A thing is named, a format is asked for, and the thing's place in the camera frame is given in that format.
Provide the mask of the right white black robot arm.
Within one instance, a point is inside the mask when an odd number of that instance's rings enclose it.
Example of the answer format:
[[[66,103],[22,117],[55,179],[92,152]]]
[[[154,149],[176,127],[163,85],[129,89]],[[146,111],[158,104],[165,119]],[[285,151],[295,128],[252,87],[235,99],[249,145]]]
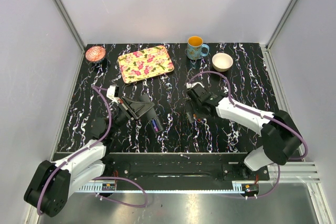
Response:
[[[188,83],[186,87],[195,118],[215,116],[230,120],[261,137],[262,146],[247,154],[238,168],[241,178],[252,179],[266,165],[286,164],[301,145],[301,135],[287,112],[255,109],[233,100],[229,95],[210,93],[199,82]]]

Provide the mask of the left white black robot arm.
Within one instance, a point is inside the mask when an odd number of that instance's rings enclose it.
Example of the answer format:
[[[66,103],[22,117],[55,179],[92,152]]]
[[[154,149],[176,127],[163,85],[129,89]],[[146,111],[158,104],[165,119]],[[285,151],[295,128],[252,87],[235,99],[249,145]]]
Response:
[[[51,162],[41,162],[24,194],[24,201],[37,209],[39,215],[54,217],[69,197],[94,179],[111,180],[116,172],[108,154],[112,151],[114,134],[131,120],[146,116],[154,120],[154,103],[147,94],[137,101],[127,97],[116,99],[115,116],[95,118],[91,122],[92,139],[74,153]]]

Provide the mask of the cream white bowl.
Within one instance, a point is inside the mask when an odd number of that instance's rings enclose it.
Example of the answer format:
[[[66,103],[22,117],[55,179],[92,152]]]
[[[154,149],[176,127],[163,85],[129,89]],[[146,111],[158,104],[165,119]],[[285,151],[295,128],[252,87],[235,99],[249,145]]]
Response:
[[[212,57],[213,68],[218,72],[225,72],[233,65],[233,59],[225,53],[217,53]]]

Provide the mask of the floral yellow pink tray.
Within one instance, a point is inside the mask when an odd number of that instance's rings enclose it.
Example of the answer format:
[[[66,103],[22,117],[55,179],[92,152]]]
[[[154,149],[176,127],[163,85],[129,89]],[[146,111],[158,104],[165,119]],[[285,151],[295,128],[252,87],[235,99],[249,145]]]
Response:
[[[173,62],[163,45],[119,56],[118,63],[125,84],[157,77],[174,70]]]

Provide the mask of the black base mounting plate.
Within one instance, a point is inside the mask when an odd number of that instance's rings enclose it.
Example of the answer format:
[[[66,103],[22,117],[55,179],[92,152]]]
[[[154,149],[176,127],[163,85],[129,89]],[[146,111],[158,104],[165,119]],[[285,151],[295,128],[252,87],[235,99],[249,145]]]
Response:
[[[107,158],[119,175],[129,178],[194,175],[221,180],[268,181],[268,168],[248,170],[243,164],[246,156],[246,153],[110,153]]]

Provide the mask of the blue mug orange inside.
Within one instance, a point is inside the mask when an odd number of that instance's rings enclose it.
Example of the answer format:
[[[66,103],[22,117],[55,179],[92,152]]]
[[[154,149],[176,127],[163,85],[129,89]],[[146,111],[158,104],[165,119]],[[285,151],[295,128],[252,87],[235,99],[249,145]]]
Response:
[[[199,36],[192,36],[187,41],[187,57],[190,60],[198,60],[209,54],[209,46],[203,43]]]

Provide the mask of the red patterned bowl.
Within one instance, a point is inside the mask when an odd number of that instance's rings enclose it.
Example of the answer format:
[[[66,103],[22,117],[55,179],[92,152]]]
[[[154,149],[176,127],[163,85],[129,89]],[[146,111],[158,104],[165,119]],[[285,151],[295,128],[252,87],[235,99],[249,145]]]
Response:
[[[85,58],[89,62],[99,62],[105,58],[106,49],[103,46],[93,46],[85,53]]]

